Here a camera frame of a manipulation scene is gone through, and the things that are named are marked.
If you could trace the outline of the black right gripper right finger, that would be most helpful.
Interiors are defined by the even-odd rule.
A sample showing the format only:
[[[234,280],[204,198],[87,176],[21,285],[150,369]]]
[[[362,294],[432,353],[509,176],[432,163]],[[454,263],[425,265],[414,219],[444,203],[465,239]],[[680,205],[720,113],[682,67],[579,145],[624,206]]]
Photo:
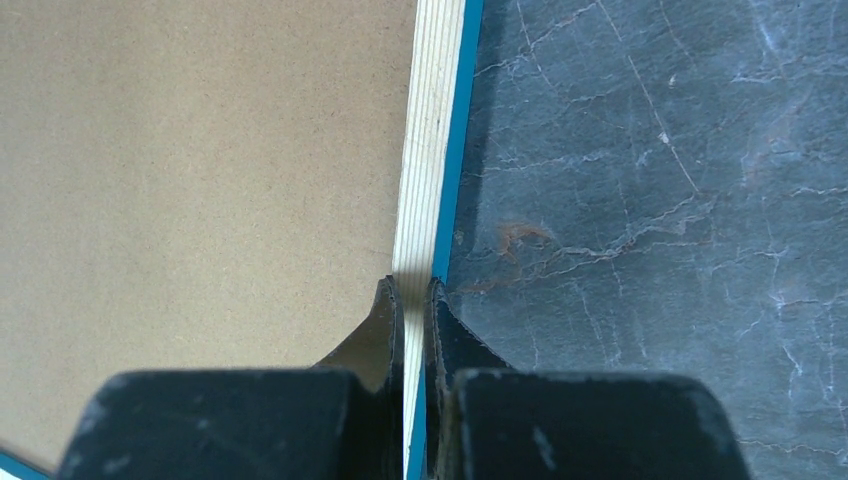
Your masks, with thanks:
[[[657,372],[521,371],[425,300],[432,479],[746,479],[726,412],[701,382]]]

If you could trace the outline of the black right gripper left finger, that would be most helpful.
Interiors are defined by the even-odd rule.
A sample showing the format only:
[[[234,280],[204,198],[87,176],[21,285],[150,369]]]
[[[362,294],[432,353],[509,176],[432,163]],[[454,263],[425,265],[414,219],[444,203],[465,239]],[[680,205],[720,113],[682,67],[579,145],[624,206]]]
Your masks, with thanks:
[[[379,280],[356,335],[380,340],[364,383],[340,350],[309,368],[136,370],[91,397],[59,479],[399,479],[403,310]]]

